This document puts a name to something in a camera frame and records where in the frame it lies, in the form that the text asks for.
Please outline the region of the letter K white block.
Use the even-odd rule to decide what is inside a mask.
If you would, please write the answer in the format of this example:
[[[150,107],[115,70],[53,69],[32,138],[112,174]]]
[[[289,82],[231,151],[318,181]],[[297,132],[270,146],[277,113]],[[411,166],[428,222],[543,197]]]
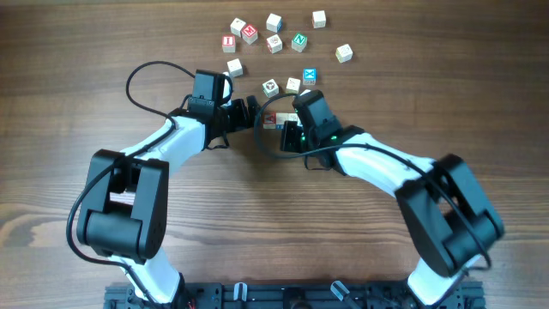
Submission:
[[[299,117],[296,113],[289,113],[288,114],[288,120],[289,121],[295,121],[295,122],[298,122],[299,121]]]

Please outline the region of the white red sided block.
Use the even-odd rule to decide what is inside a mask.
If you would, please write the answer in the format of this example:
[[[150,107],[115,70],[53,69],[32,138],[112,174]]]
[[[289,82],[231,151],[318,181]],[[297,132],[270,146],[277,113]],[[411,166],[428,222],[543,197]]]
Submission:
[[[227,63],[228,73],[231,77],[241,76],[244,74],[244,67],[238,58],[235,58]]]

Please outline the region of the red letter A block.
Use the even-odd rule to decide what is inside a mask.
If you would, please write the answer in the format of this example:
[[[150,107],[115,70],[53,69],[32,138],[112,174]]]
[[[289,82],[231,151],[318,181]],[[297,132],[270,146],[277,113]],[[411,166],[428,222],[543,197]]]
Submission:
[[[276,129],[276,113],[266,112],[263,114],[262,127],[265,130]]]

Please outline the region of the violin picture white block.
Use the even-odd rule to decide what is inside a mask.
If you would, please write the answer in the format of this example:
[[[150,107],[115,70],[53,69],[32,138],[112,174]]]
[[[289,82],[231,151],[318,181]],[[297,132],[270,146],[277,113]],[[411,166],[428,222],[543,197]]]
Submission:
[[[301,81],[297,78],[289,77],[286,85],[288,94],[297,94],[299,92]]]

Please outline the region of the blue letter X block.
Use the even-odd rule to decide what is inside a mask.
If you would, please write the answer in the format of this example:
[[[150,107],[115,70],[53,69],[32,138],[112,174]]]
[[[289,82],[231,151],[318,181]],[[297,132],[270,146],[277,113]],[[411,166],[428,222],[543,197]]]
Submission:
[[[305,68],[303,70],[303,84],[304,85],[315,85],[317,83],[317,69],[316,68]]]

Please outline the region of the soccer ball picture block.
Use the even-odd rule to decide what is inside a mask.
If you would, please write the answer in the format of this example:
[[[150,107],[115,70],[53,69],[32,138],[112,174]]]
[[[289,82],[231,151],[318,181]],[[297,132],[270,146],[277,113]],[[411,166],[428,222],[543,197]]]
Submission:
[[[262,91],[268,98],[272,98],[280,92],[278,84],[274,79],[264,82],[262,84]]]

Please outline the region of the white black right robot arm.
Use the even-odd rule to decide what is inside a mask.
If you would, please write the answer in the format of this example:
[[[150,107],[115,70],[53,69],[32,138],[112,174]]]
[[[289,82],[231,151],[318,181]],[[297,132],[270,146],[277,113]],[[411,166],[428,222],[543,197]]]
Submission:
[[[475,263],[504,236],[504,223],[466,162],[439,160],[391,148],[356,126],[344,127],[319,90],[293,100],[300,135],[295,157],[319,159],[330,170],[376,186],[399,206],[420,260],[407,279],[423,306],[440,304]]]

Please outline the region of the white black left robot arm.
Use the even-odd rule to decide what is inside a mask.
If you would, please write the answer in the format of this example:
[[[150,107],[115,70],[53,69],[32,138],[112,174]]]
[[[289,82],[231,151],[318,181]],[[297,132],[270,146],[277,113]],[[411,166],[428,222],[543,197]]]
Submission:
[[[162,248],[169,178],[190,157],[211,149],[217,137],[252,127],[256,98],[232,98],[232,79],[198,70],[183,104],[163,113],[165,124],[122,151],[101,149],[67,220],[71,250],[92,264],[121,268],[130,296],[145,308],[191,308],[194,297]]]

